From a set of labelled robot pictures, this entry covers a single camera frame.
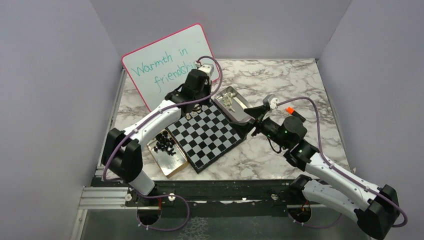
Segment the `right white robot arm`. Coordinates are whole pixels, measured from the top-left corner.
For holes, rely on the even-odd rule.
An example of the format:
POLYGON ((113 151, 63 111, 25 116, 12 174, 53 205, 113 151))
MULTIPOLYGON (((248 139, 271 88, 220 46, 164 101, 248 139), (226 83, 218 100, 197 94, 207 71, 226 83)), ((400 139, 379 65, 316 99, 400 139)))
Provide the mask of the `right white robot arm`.
POLYGON ((383 240, 400 215, 396 190, 386 184, 380 187, 340 168, 331 160, 325 160, 322 151, 307 142, 305 118, 288 108, 289 116, 282 124, 271 120, 270 109, 264 105, 246 108, 251 116, 247 122, 231 122, 242 136, 263 134, 285 150, 284 157, 293 167, 323 180, 319 183, 300 175, 288 190, 289 199, 300 204, 304 200, 320 203, 355 221, 368 236, 383 240))

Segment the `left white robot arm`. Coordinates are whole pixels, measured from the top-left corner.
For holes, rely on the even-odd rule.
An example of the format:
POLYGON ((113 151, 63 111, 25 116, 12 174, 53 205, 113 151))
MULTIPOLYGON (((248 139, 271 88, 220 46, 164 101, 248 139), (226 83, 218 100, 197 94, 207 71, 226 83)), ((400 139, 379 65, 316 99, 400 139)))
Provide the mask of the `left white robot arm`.
POLYGON ((112 128, 106 136, 101 158, 103 180, 108 180, 110 170, 138 191, 138 199, 144 205, 155 203, 155 182, 143 171, 143 148, 162 130, 191 112, 195 105, 210 103, 212 74, 210 64, 190 70, 185 82, 169 92, 142 120, 124 130, 112 128))

